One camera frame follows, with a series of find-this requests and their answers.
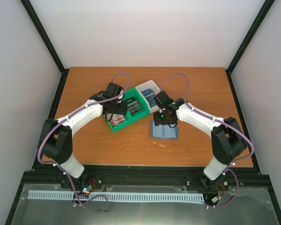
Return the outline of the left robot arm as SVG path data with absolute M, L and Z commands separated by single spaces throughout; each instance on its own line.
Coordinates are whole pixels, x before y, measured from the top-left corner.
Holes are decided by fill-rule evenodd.
M 73 136 L 92 120 L 104 113 L 126 114 L 125 93 L 106 98 L 94 94 L 82 106 L 57 120 L 47 119 L 38 143 L 37 160 L 41 164 L 57 166 L 72 176 L 72 184 L 81 189 L 87 186 L 84 166 L 73 154 Z

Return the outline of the teal card holder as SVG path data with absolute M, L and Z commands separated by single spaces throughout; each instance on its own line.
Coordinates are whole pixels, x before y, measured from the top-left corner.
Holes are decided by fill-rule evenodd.
M 155 122 L 152 120 L 150 122 L 150 136 L 157 139 L 178 139 L 177 127 L 170 128 L 168 125 L 155 125 Z

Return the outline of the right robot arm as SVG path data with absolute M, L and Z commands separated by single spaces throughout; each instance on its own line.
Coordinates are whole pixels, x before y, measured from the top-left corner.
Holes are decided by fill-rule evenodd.
M 213 157 L 203 170 L 203 181 L 212 182 L 224 174 L 236 161 L 244 159 L 239 155 L 251 148 L 248 155 L 254 152 L 252 142 L 246 137 L 233 117 L 223 119 L 208 114 L 182 98 L 176 101 L 171 98 L 162 100 L 154 97 L 160 111 L 154 113 L 155 125 L 168 125 L 174 128 L 178 121 L 188 123 L 203 131 L 211 138 Z

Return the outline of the white bin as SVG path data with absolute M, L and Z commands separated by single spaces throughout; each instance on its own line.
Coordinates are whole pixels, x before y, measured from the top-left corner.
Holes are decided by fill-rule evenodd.
M 135 87 L 140 93 L 140 96 L 145 101 L 149 113 L 153 113 L 159 110 L 159 107 L 153 100 L 153 98 L 160 92 L 159 87 L 153 80 L 146 81 Z

